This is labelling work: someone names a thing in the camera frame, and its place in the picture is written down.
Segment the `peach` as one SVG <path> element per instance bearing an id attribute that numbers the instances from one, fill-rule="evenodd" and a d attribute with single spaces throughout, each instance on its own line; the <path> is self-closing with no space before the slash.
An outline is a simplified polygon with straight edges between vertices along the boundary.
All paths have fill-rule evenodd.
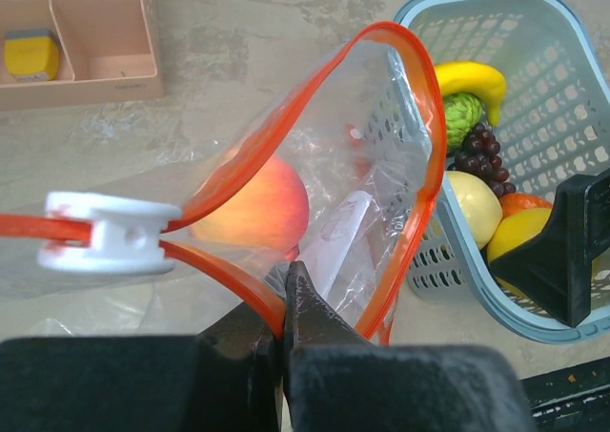
<path id="1" fill-rule="evenodd" d="M 225 204 L 190 226 L 200 240 L 262 247 L 298 255 L 309 224 L 309 198 L 295 168 L 272 155 Z"/>

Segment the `yellow apple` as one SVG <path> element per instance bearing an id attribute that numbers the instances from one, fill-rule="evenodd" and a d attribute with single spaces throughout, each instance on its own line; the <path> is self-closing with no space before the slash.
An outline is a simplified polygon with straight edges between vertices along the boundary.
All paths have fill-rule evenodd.
<path id="1" fill-rule="evenodd" d="M 506 217 L 487 245 L 489 270 L 520 298 L 565 300 L 568 266 L 583 258 L 582 218 L 564 208 L 527 209 Z"/>

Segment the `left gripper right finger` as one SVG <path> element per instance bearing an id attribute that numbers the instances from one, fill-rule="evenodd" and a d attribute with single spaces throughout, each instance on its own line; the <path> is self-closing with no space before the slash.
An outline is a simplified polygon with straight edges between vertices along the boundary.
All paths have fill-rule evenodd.
<path id="1" fill-rule="evenodd" d="M 291 263 L 284 393 L 295 431 L 534 431 L 508 361 L 479 345 L 378 346 Z"/>

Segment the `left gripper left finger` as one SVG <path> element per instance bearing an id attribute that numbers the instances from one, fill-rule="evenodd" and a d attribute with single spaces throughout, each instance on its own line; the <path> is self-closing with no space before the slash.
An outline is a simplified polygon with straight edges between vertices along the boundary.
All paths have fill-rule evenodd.
<path id="1" fill-rule="evenodd" d="M 1 344 L 4 431 L 277 431 L 283 343 L 245 304 L 197 335 Z"/>

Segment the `clear zip top bag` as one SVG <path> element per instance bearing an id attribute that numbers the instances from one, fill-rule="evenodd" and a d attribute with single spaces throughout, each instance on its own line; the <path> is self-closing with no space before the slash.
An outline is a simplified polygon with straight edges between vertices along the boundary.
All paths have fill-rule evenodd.
<path id="1" fill-rule="evenodd" d="M 298 255 L 315 290 L 368 339 L 385 339 L 397 291 L 443 178 L 445 117 L 419 39 L 378 22 L 332 52 L 266 118 L 299 174 L 309 224 Z"/>

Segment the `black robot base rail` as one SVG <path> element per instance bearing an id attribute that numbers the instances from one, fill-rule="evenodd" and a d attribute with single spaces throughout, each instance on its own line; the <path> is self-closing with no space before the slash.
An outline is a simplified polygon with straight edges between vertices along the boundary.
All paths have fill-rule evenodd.
<path id="1" fill-rule="evenodd" d="M 603 358 L 523 379 L 538 430 L 610 432 L 609 377 Z"/>

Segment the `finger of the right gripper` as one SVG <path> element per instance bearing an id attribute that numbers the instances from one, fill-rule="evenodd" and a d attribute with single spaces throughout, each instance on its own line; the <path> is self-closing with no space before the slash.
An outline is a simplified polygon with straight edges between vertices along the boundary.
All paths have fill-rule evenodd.
<path id="1" fill-rule="evenodd" d="M 573 175 L 556 189 L 539 234 L 490 259 L 494 277 L 570 327 L 591 313 L 593 261 L 609 249 L 609 172 Z"/>

